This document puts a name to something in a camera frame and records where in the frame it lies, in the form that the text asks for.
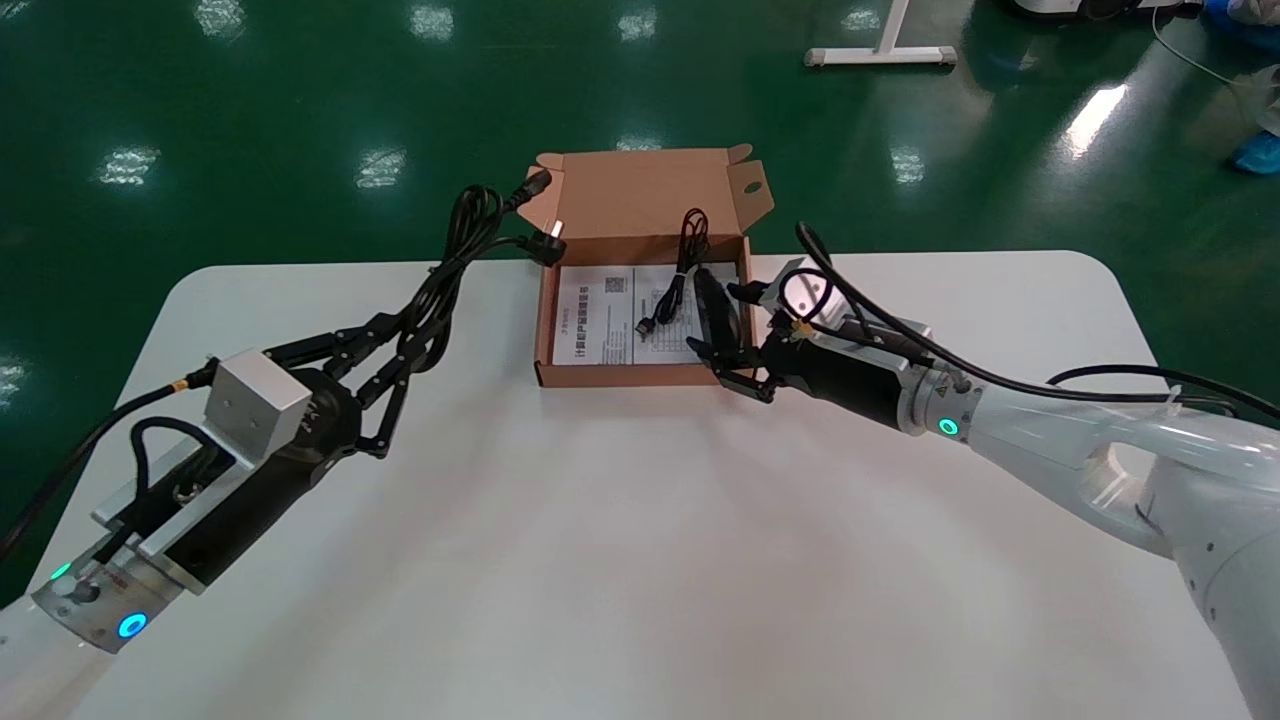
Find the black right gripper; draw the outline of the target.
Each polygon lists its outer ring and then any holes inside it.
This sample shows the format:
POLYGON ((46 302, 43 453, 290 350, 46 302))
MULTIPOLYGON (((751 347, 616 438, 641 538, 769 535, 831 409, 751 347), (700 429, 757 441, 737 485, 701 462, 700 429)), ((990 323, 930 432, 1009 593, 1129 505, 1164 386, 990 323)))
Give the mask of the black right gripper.
MULTIPOLYGON (((727 293, 737 306, 732 318, 739 333, 754 333, 758 327, 765 333, 774 332, 776 282, 730 282, 727 293), (764 313, 762 324, 755 319, 755 307, 764 313)), ((906 410, 905 379, 911 364, 905 359, 892 359, 874 348, 850 355, 808 340, 769 338, 759 348, 759 360, 755 348, 732 341, 724 345, 689 338, 687 346, 721 387, 742 397, 772 404, 778 388, 790 388, 890 429, 915 430, 906 410), (765 372, 764 380, 756 377, 760 368, 765 372)))

